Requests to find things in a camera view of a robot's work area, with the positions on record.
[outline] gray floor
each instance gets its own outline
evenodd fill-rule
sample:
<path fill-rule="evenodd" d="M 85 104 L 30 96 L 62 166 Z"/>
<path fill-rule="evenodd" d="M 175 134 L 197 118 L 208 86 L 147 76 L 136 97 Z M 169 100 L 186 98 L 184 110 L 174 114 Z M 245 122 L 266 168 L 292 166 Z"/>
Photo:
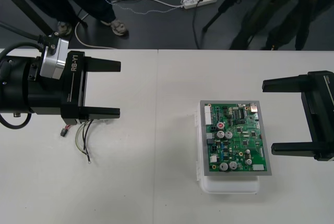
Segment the gray floor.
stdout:
<path fill-rule="evenodd" d="M 169 4 L 178 5 L 180 0 L 161 0 Z M 228 49 L 233 38 L 240 29 L 240 23 L 245 13 L 252 8 L 257 0 L 243 0 L 241 4 L 234 5 L 223 14 L 208 30 L 204 37 L 201 37 L 202 27 L 217 12 L 223 0 L 217 3 L 199 7 L 197 10 L 196 30 L 203 49 Z M 275 25 L 278 25 L 285 15 L 294 7 L 297 0 L 291 0 L 285 5 L 270 21 L 267 27 L 254 37 L 249 49 L 258 50 L 266 42 L 268 32 Z M 170 9 L 153 1 L 122 2 L 124 8 L 132 8 L 134 11 L 146 12 L 148 10 L 165 11 Z M 42 12 L 34 5 L 34 9 L 42 18 L 55 28 L 56 21 Z M 73 4 L 76 11 L 79 7 Z M 0 0 L 0 20 L 30 33 L 40 34 L 41 31 L 10 1 Z M 129 10 L 120 9 L 114 6 L 115 13 L 119 19 L 126 23 L 130 34 L 126 38 L 115 36 L 112 31 L 88 16 L 85 20 L 89 27 L 84 29 L 78 27 L 78 35 L 81 41 L 89 45 L 107 46 L 117 49 L 195 49 L 192 32 L 193 9 L 176 9 L 168 13 L 149 13 L 147 15 L 134 14 Z M 314 21 L 310 28 L 309 38 L 304 50 L 309 51 L 332 51 L 334 50 L 333 33 L 334 8 L 328 10 Z M 0 48 L 20 42 L 27 41 L 25 38 L 0 28 Z M 75 36 L 70 42 L 72 49 L 87 48 L 81 45 Z M 294 50 L 294 42 L 290 42 L 282 50 Z"/>

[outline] shoe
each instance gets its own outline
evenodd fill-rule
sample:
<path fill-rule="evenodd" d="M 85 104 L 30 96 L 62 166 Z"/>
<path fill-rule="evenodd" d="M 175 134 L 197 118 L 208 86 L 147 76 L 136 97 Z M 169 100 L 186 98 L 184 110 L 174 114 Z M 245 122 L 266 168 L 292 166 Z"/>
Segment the shoe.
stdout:
<path fill-rule="evenodd" d="M 110 26 L 114 34 L 116 34 L 117 36 L 124 36 L 128 33 L 128 30 L 126 29 L 124 23 L 119 21 L 118 19 L 115 19 L 110 23 L 104 21 L 101 22 L 106 26 Z"/>
<path fill-rule="evenodd" d="M 68 36 L 72 32 L 72 25 L 68 22 L 58 22 L 57 24 L 57 32 L 59 36 Z"/>

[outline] metal pole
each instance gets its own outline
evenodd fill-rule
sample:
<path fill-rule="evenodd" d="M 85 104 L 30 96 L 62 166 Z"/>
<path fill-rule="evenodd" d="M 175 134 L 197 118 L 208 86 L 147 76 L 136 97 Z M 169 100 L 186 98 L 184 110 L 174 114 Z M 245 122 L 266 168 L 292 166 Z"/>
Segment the metal pole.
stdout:
<path fill-rule="evenodd" d="M 53 30 L 45 21 L 31 8 L 31 6 L 25 0 L 11 0 L 15 5 L 20 8 L 25 15 L 39 28 L 45 35 L 50 35 Z"/>

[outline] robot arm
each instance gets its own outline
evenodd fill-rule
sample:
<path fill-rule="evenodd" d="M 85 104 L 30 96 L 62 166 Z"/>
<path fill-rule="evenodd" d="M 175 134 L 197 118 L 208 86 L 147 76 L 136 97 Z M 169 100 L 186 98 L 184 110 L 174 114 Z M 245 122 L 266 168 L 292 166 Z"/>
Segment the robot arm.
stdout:
<path fill-rule="evenodd" d="M 42 51 L 41 56 L 8 55 L 14 48 L 27 45 Z M 120 62 L 68 52 L 68 41 L 57 33 L 44 37 L 43 45 L 41 49 L 33 43 L 21 43 L 0 53 L 0 113 L 13 113 L 14 117 L 28 113 L 19 126 L 9 124 L 1 116 L 0 123 L 20 129 L 28 124 L 32 113 L 60 115 L 68 125 L 120 117 L 116 108 L 85 107 L 87 72 L 120 72 Z"/>

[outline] black cable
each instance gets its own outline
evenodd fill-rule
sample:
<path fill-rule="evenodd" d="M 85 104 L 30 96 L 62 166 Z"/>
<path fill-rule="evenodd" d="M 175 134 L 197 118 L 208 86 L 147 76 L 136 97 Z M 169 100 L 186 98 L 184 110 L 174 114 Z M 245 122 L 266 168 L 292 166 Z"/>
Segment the black cable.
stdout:
<path fill-rule="evenodd" d="M 22 31 L 22 30 L 20 30 L 20 29 L 18 29 L 18 28 L 15 28 L 15 27 L 13 27 L 13 26 L 11 26 L 11 25 L 9 25 L 9 24 L 3 22 L 3 21 L 0 21 L 0 27 L 5 28 L 5 29 L 7 29 L 8 31 L 11 31 L 11 32 L 13 32 L 13 33 L 16 33 L 16 34 L 18 34 L 18 35 L 21 35 L 21 36 L 23 36 L 23 37 L 25 37 L 25 38 L 28 38 L 28 39 L 31 39 L 31 40 L 36 40 L 36 41 L 38 41 L 38 39 L 39 39 L 39 36 L 30 34 L 30 33 L 28 33 L 28 32 L 24 32 L 24 31 Z"/>
<path fill-rule="evenodd" d="M 197 36 L 196 36 L 196 30 L 195 30 L 195 19 L 196 19 L 196 11 L 197 11 L 197 7 L 198 7 L 198 4 L 200 2 L 202 2 L 203 0 L 199 0 L 195 6 L 195 9 L 194 9 L 194 16 L 193 16 L 193 33 L 194 33 L 194 39 L 195 39 L 195 44 L 196 44 L 196 47 L 197 49 L 200 49 L 199 47 L 199 44 L 198 44 L 198 40 L 197 40 Z"/>
<path fill-rule="evenodd" d="M 87 122 L 85 123 L 85 125 L 83 126 L 83 130 L 82 130 L 82 140 L 83 140 L 83 149 L 86 150 L 86 155 L 87 155 L 87 159 L 88 159 L 88 163 L 90 163 L 90 157 L 89 157 L 89 153 L 88 153 L 88 149 L 87 149 L 87 134 L 88 134 L 88 129 L 90 127 L 90 125 L 93 123 L 93 120 L 90 120 L 85 135 L 84 135 L 84 131 L 85 131 L 85 126 L 87 124 Z"/>
<path fill-rule="evenodd" d="M 40 52 L 43 51 L 43 49 L 37 45 L 37 44 L 34 44 L 34 43 L 31 43 L 31 42 L 21 42 L 21 43 L 16 43 L 14 45 L 11 45 L 9 47 L 7 47 L 6 49 L 4 49 L 1 53 L 0 53 L 0 61 L 1 59 L 6 56 L 8 53 L 10 53 L 12 50 L 16 49 L 16 48 L 19 48 L 21 46 L 32 46 L 36 49 L 38 49 Z M 28 113 L 27 115 L 27 118 L 26 120 L 20 124 L 20 125 L 11 125 L 10 123 L 8 123 L 0 114 L 0 123 L 2 125 L 4 125 L 5 127 L 8 127 L 10 129 L 21 129 L 21 128 L 24 128 L 26 125 L 28 125 L 29 121 L 31 119 L 31 113 Z"/>

